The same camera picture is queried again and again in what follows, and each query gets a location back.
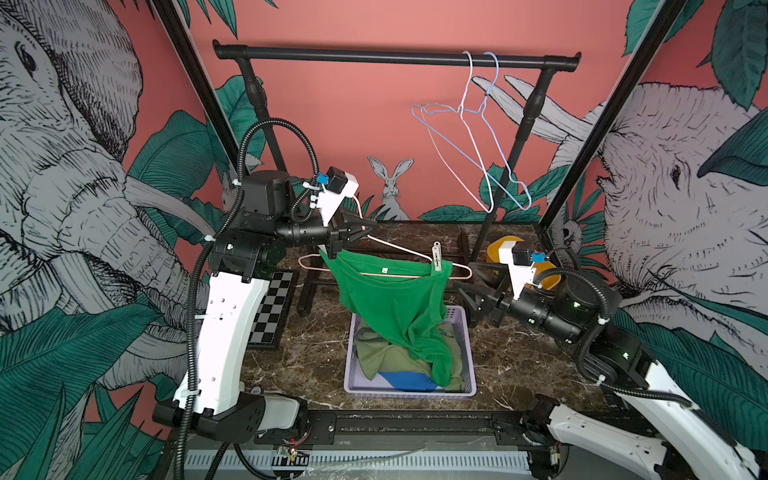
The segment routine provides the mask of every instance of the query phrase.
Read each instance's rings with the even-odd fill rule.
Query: rabbit illustration
[[[404,174],[413,166],[413,159],[406,158],[400,162],[397,165],[397,168],[395,168],[395,173],[393,173],[391,177],[383,163],[376,160],[374,157],[368,157],[368,161],[371,162],[373,173],[384,179],[382,211],[388,210],[388,213],[384,215],[382,220],[408,220],[408,215],[406,215],[406,212],[402,211],[400,204],[397,203],[397,197],[400,196],[400,189],[397,187],[397,177]]]

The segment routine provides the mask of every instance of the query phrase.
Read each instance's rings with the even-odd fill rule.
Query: elephant mural
[[[183,377],[190,279],[174,248],[220,226],[195,192],[231,166],[213,129],[177,111],[126,171],[143,78],[104,0],[0,1],[0,88],[0,478],[96,465],[133,480],[164,443],[131,424],[137,396],[118,409],[108,392],[149,380],[167,397]],[[255,121],[242,78],[217,93],[236,133]],[[261,149],[263,135],[249,166]],[[101,421],[87,422],[94,396]]]

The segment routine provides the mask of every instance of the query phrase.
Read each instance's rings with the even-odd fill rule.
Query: marble tabletop
[[[425,223],[383,224],[379,238],[404,247],[429,252],[439,241],[444,251],[457,249],[460,228],[474,245],[479,225],[434,225]],[[538,245],[532,227],[493,225],[488,241],[503,235],[515,235]],[[362,240],[359,247],[379,247]],[[305,250],[290,249],[281,268],[301,271],[299,288],[278,350],[246,351],[241,381],[247,391],[260,386],[264,392],[281,392],[300,396],[311,409],[454,409],[454,410],[523,410],[536,393],[560,399],[577,410],[605,410],[607,405],[600,389],[588,385],[566,352],[551,338],[505,319],[500,328],[480,323],[470,330],[470,343],[475,363],[477,394],[467,399],[392,399],[356,397],[344,391],[344,368],[351,313],[339,303],[335,286],[319,286],[311,313],[301,317],[296,312],[306,271],[296,259]],[[323,278],[330,278],[324,273]],[[456,299],[448,298],[448,303]]]

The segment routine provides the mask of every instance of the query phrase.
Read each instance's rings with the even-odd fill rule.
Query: white wire hanger
[[[449,105],[438,104],[438,103],[413,105],[413,106],[411,106],[411,114],[413,115],[413,117],[416,120],[418,120],[419,122],[421,122],[422,124],[424,124],[427,127],[427,132],[429,133],[429,138],[432,140],[432,145],[435,147],[435,150],[437,151],[437,155],[440,157],[440,160],[442,160],[442,163],[448,168],[448,170],[451,172],[451,174],[453,174],[453,177],[456,180],[458,180],[458,182],[462,185],[462,187],[464,187],[464,190],[466,190],[466,192],[475,200],[475,202],[477,202],[477,204],[480,206],[480,208],[483,209],[484,212],[489,214],[492,211],[495,211],[494,203],[493,203],[493,195],[492,195],[492,191],[493,190],[491,189],[491,181],[493,181],[497,185],[498,188],[501,188],[504,191],[504,193],[506,193],[512,199],[512,201],[515,202],[518,205],[518,207],[521,210],[528,210],[529,208],[531,208],[531,205],[533,204],[532,199],[531,199],[531,194],[528,192],[528,187],[523,182],[521,182],[519,180],[516,180],[515,178],[512,177],[512,169],[509,168],[509,163],[507,162],[507,157],[504,155],[504,151],[502,150],[502,146],[498,142],[498,138],[496,137],[496,133],[494,132],[493,127],[491,127],[491,124],[485,118],[485,108],[486,108],[487,103],[488,103],[488,96],[490,95],[491,90],[493,90],[493,88],[496,85],[496,81],[498,80],[498,71],[499,71],[498,58],[496,57],[496,55],[493,52],[487,51],[485,53],[485,55],[491,55],[493,57],[494,61],[495,61],[495,64],[496,64],[496,76],[494,77],[493,82],[491,83],[491,85],[486,90],[485,96],[483,97],[483,101],[480,104],[480,107],[476,111],[473,111],[473,110],[469,110],[469,109],[465,108],[464,103],[465,103],[466,98],[467,98],[467,91],[469,89],[469,84],[472,81],[472,71],[474,69],[474,65],[472,63],[472,54],[470,54],[468,51],[464,51],[463,53],[465,53],[467,55],[467,57],[469,58],[469,77],[467,78],[467,83],[464,86],[464,94],[462,95],[462,101],[458,105],[458,107],[457,108],[453,108],[453,107],[451,107]],[[433,106],[433,105],[446,108],[446,110],[429,111],[427,109],[427,107],[428,106]],[[416,112],[414,111],[414,109],[419,109],[421,111],[421,118],[416,116]],[[511,194],[505,187],[503,187],[499,183],[498,180],[496,180],[493,176],[491,176],[488,173],[487,169],[485,168],[485,162],[483,162],[483,160],[482,160],[482,155],[480,154],[480,149],[478,148],[478,145],[475,142],[475,135],[472,133],[472,129],[469,127],[469,125],[467,124],[466,120],[464,119],[464,113],[465,112],[468,112],[468,113],[471,113],[471,114],[480,114],[480,118],[482,118],[483,122],[485,123],[485,126],[488,127],[488,129],[491,131],[491,135],[493,136],[493,140],[496,143],[496,148],[498,149],[498,153],[501,156],[502,162],[507,167],[507,172],[508,172],[508,175],[509,175],[509,180],[511,182],[513,182],[514,184],[522,185],[523,191],[525,192],[525,196],[528,198],[528,206],[527,207],[523,207],[520,204],[520,202],[518,202],[518,200],[515,198],[515,195]],[[472,146],[475,148],[475,153],[477,154],[478,160],[479,160],[480,163],[478,164],[478,162],[476,162],[472,157],[470,157],[469,155],[464,153],[464,151],[461,148],[457,147],[453,142],[451,142],[447,137],[445,137],[445,135],[441,134],[432,125],[427,123],[426,118],[424,116],[425,113],[427,115],[433,115],[433,114],[439,114],[439,113],[455,113],[455,114],[458,114],[459,117],[462,119],[462,123],[464,124],[464,127],[467,130],[467,133],[469,133],[469,138],[470,138],[470,140],[472,140]],[[443,140],[448,142],[460,154],[464,155],[469,161],[471,161],[477,168],[479,168],[482,171],[483,177],[485,177],[485,185],[488,188],[488,193],[489,193],[489,196],[491,198],[491,206],[490,207],[486,207],[485,203],[482,202],[480,199],[478,199],[469,190],[469,188],[464,184],[464,182],[462,182],[462,179],[459,178],[458,175],[456,174],[456,172],[454,172],[454,170],[451,168],[451,166],[448,165],[448,162],[445,161],[445,158],[442,156],[442,152],[440,151],[440,149],[437,146],[437,142],[435,141],[435,138],[432,135],[432,132],[436,133],[437,135],[440,136],[440,138],[442,138]]]
[[[360,215],[360,218],[362,218],[362,208],[360,207],[360,200],[357,197],[354,197],[354,196],[353,196],[353,199],[354,199],[355,203],[357,204],[357,212]],[[380,238],[376,238],[376,237],[373,237],[371,235],[366,235],[365,238],[369,238],[370,240],[373,240],[375,242],[383,243],[383,244],[385,244],[388,247],[396,248],[397,250],[402,250],[404,252],[408,252],[408,253],[410,253],[412,255],[416,255],[416,256],[421,257],[421,258],[426,258],[427,260],[429,260],[429,262],[432,262],[432,263],[435,264],[435,269],[438,270],[438,271],[442,268],[442,256],[440,254],[440,243],[439,242],[435,242],[435,245],[432,247],[432,257],[430,257],[428,255],[425,255],[424,253],[419,253],[419,252],[415,252],[413,250],[409,250],[409,249],[407,249],[405,247],[401,247],[400,245],[395,245],[394,243],[390,243],[390,242],[381,240]],[[308,265],[304,265],[303,263],[301,263],[301,260],[304,260],[305,258],[310,258],[310,257],[320,257],[320,255],[318,253],[310,253],[309,255],[304,255],[303,257],[299,257],[299,259],[298,259],[299,266],[301,266],[304,270],[318,270],[320,272],[330,272],[331,271],[331,270],[329,270],[327,268],[320,268],[320,267],[317,267],[317,266],[308,266]],[[449,277],[449,280],[469,280],[470,278],[472,278],[472,269],[471,268],[469,268],[466,265],[462,265],[460,263],[453,263],[453,265],[454,266],[458,266],[459,268],[466,269],[469,272],[469,275],[468,276],[451,276],[451,277]],[[395,274],[392,274],[392,273],[367,273],[367,272],[363,272],[361,274],[362,275],[366,275],[366,276],[391,276],[391,277],[395,277],[395,278],[421,278],[422,277],[422,276],[419,276],[419,275],[395,275]]]

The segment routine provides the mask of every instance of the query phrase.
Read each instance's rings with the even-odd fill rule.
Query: green t-shirt
[[[437,328],[448,310],[443,302],[453,264],[442,261],[438,272],[430,263],[390,260],[346,250],[335,260],[321,252],[339,283],[339,301],[394,345],[407,348],[414,359],[432,364],[432,380],[451,383],[453,355]],[[416,275],[419,278],[367,276],[362,273]]]

